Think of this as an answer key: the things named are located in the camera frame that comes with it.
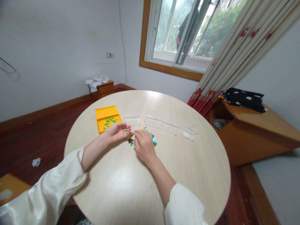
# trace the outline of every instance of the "window sill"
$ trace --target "window sill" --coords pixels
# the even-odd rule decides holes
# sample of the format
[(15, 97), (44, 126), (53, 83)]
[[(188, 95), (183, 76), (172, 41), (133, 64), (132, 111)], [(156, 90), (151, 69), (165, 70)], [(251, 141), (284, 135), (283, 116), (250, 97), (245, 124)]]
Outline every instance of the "window sill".
[(183, 70), (175, 67), (165, 66), (158, 63), (147, 62), (145, 60), (140, 60), (140, 67), (144, 67), (147, 69), (156, 70), (158, 72), (167, 73), (170, 75), (174, 75), (177, 77), (193, 80), (199, 82), (203, 76), (202, 73), (197, 73), (189, 70)]

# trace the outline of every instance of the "white curtain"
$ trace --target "white curtain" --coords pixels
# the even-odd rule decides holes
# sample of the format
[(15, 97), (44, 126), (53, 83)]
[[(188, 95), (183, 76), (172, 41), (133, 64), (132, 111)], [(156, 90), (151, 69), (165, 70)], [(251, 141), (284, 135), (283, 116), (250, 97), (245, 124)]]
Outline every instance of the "white curtain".
[(217, 95), (243, 78), (299, 15), (299, 0), (248, 0), (188, 105), (205, 116)]

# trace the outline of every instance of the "paper scrap on floor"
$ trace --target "paper scrap on floor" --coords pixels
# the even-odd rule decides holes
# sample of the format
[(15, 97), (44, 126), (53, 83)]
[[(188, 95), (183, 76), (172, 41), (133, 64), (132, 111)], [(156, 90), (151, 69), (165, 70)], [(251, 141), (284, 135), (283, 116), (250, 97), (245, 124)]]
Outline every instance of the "paper scrap on floor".
[(34, 160), (32, 161), (32, 166), (33, 166), (33, 167), (38, 167), (39, 164), (40, 164), (40, 162), (41, 162), (41, 158), (34, 159)]

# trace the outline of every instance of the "wooden floor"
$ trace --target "wooden floor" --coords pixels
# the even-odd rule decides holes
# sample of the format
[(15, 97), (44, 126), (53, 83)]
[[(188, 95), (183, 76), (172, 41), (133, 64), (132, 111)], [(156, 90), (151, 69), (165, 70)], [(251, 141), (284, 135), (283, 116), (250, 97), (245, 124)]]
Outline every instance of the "wooden floor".
[[(49, 116), (0, 133), (0, 177), (12, 173), (30, 185), (34, 185), (49, 169), (63, 160), (63, 152), (69, 131), (77, 117), (94, 100), (88, 100)], [(38, 167), (32, 167), (33, 159), (40, 157)], [(217, 222), (221, 224), (252, 225), (261, 224), (255, 207), (247, 205), (251, 193), (240, 167), (231, 168), (231, 190), (227, 206)], [(66, 207), (58, 224), (72, 224), (79, 209)]]

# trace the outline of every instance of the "wooden baseboard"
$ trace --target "wooden baseboard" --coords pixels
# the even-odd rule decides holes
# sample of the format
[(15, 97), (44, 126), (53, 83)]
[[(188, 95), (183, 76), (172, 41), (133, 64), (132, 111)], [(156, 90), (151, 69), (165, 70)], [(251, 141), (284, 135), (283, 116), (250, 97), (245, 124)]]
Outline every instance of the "wooden baseboard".
[(16, 126), (24, 124), (24, 123), (28, 123), (34, 119), (49, 115), (51, 113), (57, 112), (58, 110), (64, 109), (66, 107), (69, 107), (69, 106), (72, 106), (77, 103), (84, 102), (84, 101), (90, 100), (90, 99), (93, 99), (92, 94), (83, 95), (78, 98), (74, 98), (74, 99), (59, 103), (57, 105), (53, 105), (53, 106), (50, 106), (50, 107), (47, 107), (47, 108), (44, 108), (44, 109), (41, 109), (41, 110), (38, 110), (35, 112), (31, 112), (26, 115), (22, 115), (19, 117), (15, 117), (15, 118), (3, 121), (0, 123), (0, 132), (3, 132), (5, 130), (11, 129), (13, 127), (16, 127)]
[(245, 188), (243, 184), (240, 183), (244, 203), (246, 207), (248, 205), (248, 207), (251, 208), (250, 211), (252, 211), (253, 216), (256, 217), (257, 223), (280, 225), (279, 219), (269, 202), (253, 165), (250, 163), (237, 168), (242, 171), (247, 185), (247, 188)]
[(130, 87), (130, 86), (127, 86), (127, 85), (125, 85), (125, 84), (122, 84), (122, 83), (120, 83), (120, 84), (116, 84), (116, 85), (114, 85), (113, 86), (115, 89), (117, 89), (117, 88), (124, 88), (124, 89), (126, 89), (126, 90), (136, 90), (135, 88), (133, 88), (133, 87)]

